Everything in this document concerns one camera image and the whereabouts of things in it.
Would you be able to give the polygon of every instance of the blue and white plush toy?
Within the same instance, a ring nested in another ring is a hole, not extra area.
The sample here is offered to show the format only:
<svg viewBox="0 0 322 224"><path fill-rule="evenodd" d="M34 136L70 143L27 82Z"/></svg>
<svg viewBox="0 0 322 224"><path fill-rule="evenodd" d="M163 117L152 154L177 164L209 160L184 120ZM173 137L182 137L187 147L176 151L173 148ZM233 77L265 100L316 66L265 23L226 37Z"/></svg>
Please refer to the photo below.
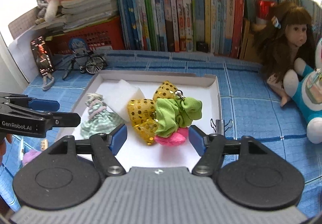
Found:
<svg viewBox="0 0 322 224"><path fill-rule="evenodd" d="M315 50L316 70L301 58L294 62L294 70L289 70L283 79L286 93L301 110L308 126L306 136L312 143L322 142L322 39ZM303 76L298 81L297 74Z"/></svg>

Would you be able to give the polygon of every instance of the red basket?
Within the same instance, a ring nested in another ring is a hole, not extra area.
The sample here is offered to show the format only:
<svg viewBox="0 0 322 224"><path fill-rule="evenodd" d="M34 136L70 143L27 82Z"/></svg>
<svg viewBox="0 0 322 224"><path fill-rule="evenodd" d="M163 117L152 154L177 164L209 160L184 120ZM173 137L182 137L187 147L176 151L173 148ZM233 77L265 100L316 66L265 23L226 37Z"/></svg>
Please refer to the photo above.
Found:
<svg viewBox="0 0 322 224"><path fill-rule="evenodd" d="M52 54L72 54L68 43L70 39L81 38L90 50L100 49L124 50L125 46L122 38L122 27L120 17L115 17L105 23L97 24L63 35L52 37L46 44Z"/></svg>

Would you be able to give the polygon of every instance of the green fabric bow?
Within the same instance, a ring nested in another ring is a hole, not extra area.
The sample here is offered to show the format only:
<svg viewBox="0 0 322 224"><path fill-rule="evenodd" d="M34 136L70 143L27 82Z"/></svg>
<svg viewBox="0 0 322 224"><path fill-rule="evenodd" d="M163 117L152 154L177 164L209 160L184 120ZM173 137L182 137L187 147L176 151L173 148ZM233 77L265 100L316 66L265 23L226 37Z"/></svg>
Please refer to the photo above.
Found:
<svg viewBox="0 0 322 224"><path fill-rule="evenodd" d="M167 138L178 128L190 126L202 117L202 102L191 97L182 99L158 98L155 105L158 129L155 134Z"/></svg>

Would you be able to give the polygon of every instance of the gray ribbed surface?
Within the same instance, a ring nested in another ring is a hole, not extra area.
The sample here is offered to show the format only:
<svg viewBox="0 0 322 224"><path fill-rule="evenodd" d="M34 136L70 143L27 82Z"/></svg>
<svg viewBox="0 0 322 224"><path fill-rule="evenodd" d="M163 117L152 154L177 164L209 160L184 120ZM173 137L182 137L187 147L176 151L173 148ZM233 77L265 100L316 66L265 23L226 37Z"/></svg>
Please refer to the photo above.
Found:
<svg viewBox="0 0 322 224"><path fill-rule="evenodd" d="M187 168L133 167L109 177L91 199L74 208L42 212L22 207L16 224L296 224L306 217L296 208L259 212L221 195L212 180Z"/></svg>

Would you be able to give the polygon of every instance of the purple object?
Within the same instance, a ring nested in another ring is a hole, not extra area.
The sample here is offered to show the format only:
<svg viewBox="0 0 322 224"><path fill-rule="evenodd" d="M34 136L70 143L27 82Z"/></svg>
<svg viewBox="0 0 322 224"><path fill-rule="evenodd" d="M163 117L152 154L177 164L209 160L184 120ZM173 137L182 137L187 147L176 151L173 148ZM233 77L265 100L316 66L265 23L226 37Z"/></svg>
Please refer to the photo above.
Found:
<svg viewBox="0 0 322 224"><path fill-rule="evenodd" d="M41 154L41 151L37 151L37 150L28 151L27 153L24 154L24 157L22 159L22 165L25 166L27 163L29 163L34 158L36 158L39 154Z"/></svg>

